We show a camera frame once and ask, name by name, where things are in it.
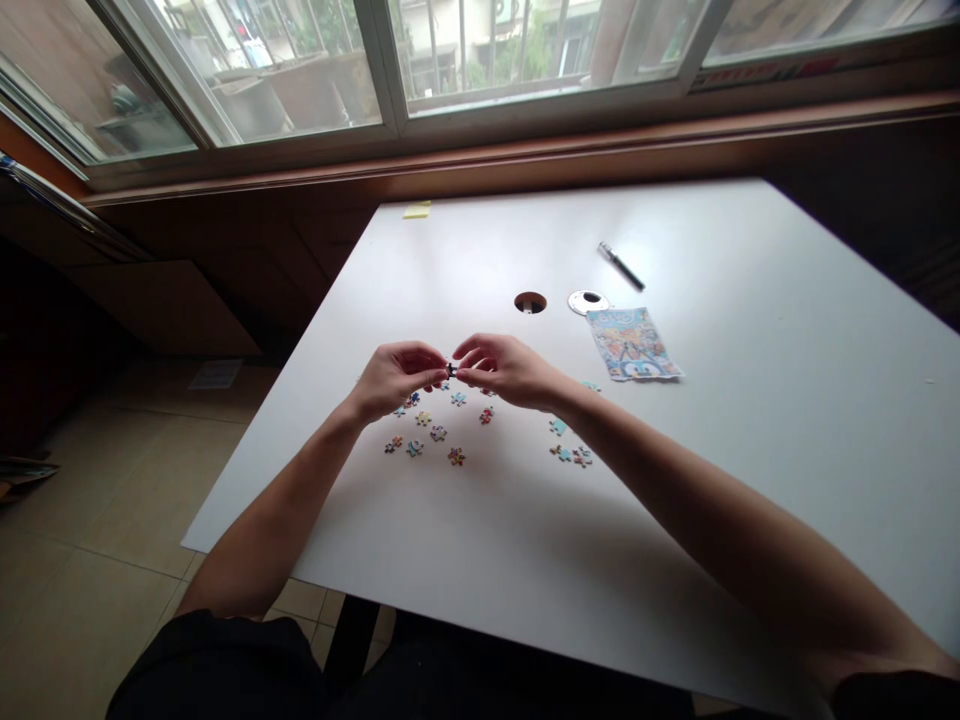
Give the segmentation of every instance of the finger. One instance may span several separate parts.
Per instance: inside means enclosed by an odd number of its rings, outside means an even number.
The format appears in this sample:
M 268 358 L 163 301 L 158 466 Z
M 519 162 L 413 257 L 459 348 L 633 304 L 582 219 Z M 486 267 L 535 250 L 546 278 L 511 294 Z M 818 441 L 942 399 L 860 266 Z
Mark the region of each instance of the finger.
M 446 363 L 443 366 L 438 366 L 433 358 L 428 358 L 425 355 L 411 355 L 410 357 L 400 358 L 400 367 L 410 375 L 421 370 L 435 370 L 438 367 L 446 367 Z
M 394 357 L 400 357 L 404 359 L 409 357 L 427 358 L 427 360 L 430 362 L 430 366 L 435 368 L 444 367 L 447 364 L 447 360 L 445 357 L 443 357 L 443 353 L 436 348 L 427 345 L 425 342 L 420 342 L 419 340 L 393 343 L 392 345 L 388 345 L 388 347 L 390 348 L 390 352 L 393 353 Z
M 453 359 L 459 360 L 475 348 L 486 348 L 488 351 L 496 351 L 498 347 L 497 337 L 497 335 L 489 335 L 487 333 L 474 333 L 460 343 L 460 347 L 453 351 Z
M 446 380 L 446 378 L 446 370 L 424 370 L 416 375 L 407 375 L 401 387 L 405 393 L 412 393 L 417 388 L 426 388 L 435 382 Z
M 487 372 L 486 370 L 476 370 L 474 368 L 464 368 L 457 371 L 457 380 L 467 385 L 477 386 L 486 390 L 496 390 L 500 385 L 500 375 Z
M 487 356 L 486 350 L 484 350 L 483 348 L 474 348 L 473 350 L 471 350 L 466 354 L 463 360 L 460 361 L 460 365 L 457 367 L 457 369 L 459 370 L 460 368 L 464 368 L 464 367 L 473 367 L 478 362 L 483 360 L 486 356 Z

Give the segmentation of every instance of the tiled floor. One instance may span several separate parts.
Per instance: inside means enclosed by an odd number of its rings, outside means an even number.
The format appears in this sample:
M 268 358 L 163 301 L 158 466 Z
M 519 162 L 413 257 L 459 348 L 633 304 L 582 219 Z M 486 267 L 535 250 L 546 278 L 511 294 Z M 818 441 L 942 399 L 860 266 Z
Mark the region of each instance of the tiled floor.
M 102 718 L 203 555 L 183 537 L 279 371 L 187 390 L 199 363 L 142 361 L 47 443 L 61 470 L 0 512 L 0 715 Z M 288 615 L 323 665 L 343 595 L 290 580 Z M 395 613 L 381 608 L 368 667 Z

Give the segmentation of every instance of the black pen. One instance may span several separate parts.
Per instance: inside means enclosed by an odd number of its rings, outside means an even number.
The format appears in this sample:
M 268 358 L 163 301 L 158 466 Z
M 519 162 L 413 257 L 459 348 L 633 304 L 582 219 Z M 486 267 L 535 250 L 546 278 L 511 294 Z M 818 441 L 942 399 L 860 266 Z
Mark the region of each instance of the black pen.
M 646 287 L 646 285 L 640 281 L 640 278 L 634 275 L 633 271 L 626 266 L 623 260 L 620 259 L 620 256 L 613 252 L 613 249 L 609 245 L 606 243 L 600 243 L 600 251 L 610 258 L 610 261 L 614 265 L 620 268 L 620 272 L 626 275 L 630 279 L 630 282 L 637 286 L 637 290 L 643 290 Z

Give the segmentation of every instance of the paper on floor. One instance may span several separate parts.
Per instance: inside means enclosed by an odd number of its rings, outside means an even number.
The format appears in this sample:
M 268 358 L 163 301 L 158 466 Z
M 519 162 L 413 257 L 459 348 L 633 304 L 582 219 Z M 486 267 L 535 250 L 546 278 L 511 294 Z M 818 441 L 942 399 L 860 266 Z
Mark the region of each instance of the paper on floor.
M 193 378 L 189 390 L 226 390 L 233 385 L 243 360 L 211 360 L 205 362 Z

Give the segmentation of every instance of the white table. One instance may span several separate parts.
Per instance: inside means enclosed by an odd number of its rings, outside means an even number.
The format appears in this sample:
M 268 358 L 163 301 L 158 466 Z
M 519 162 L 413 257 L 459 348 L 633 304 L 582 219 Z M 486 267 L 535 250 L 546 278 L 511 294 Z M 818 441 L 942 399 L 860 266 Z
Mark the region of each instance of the white table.
M 795 513 L 960 654 L 960 338 L 758 181 L 440 201 L 374 215 L 193 522 L 208 552 L 380 343 L 512 333 Z M 596 251 L 609 242 L 637 293 Z M 580 289 L 649 308 L 679 383 L 613 383 Z M 546 310 L 513 306 L 536 291 Z M 764 632 L 549 416 L 456 381 L 361 436 L 294 576 L 754 707 L 817 714 Z M 575 446 L 570 430 L 560 439 Z M 421 439 L 417 458 L 383 451 Z M 467 460 L 452 467 L 453 445 Z

